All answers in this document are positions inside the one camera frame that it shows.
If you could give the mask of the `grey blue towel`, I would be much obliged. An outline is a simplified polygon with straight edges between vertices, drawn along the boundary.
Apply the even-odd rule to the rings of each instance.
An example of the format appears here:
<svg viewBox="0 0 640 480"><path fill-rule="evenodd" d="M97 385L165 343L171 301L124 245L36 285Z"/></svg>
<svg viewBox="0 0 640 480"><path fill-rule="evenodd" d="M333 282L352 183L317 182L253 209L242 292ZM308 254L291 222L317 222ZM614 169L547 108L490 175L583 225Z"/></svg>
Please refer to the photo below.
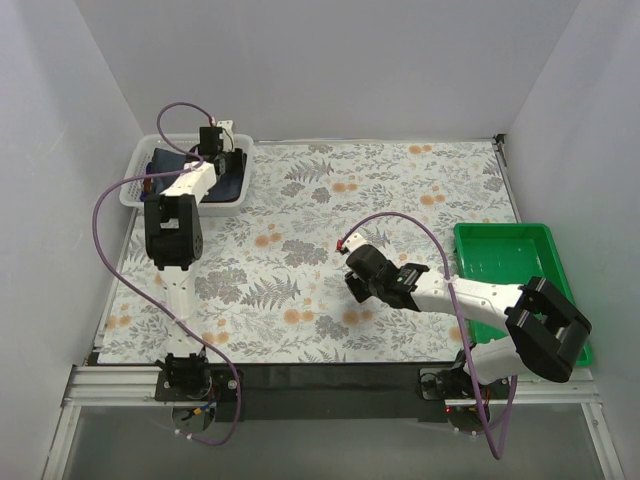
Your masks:
<svg viewBox="0 0 640 480"><path fill-rule="evenodd" d="M142 199L151 193L166 197L193 196L198 204L231 203L239 199L247 164L240 148L207 157L200 163L193 155L156 148L145 173L152 175Z"/></svg>

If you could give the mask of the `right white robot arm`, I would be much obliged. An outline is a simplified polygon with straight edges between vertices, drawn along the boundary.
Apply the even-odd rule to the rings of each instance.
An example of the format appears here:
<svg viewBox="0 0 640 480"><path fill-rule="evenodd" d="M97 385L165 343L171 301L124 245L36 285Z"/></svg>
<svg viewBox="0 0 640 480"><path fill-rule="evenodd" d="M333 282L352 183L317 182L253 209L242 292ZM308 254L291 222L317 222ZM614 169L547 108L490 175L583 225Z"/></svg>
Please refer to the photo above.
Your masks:
<svg viewBox="0 0 640 480"><path fill-rule="evenodd" d="M462 349L449 370L424 375L428 393L470 398L473 388L531 372L554 383L570 380L591 333L586 317L551 282L533 277L525 285L447 278L427 266L401 267L376 247L340 247L349 269L345 282L358 302L371 297L395 309L460 314L503 332Z"/></svg>

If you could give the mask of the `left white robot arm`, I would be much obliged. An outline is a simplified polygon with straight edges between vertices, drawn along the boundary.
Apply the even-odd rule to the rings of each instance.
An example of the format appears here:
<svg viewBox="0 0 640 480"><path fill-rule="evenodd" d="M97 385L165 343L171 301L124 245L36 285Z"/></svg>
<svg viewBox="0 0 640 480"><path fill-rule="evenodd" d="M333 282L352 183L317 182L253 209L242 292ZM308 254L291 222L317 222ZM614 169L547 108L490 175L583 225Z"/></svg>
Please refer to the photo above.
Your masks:
<svg viewBox="0 0 640 480"><path fill-rule="evenodd" d="M221 120L202 127L199 142L185 154L155 149L146 169L154 176L144 197L146 251L178 321L160 367L168 387L192 400L205 398L212 381L205 347L180 326L197 329L195 283L204 249L198 206L210 193L224 202L242 190L247 154L235 146L233 125Z"/></svg>

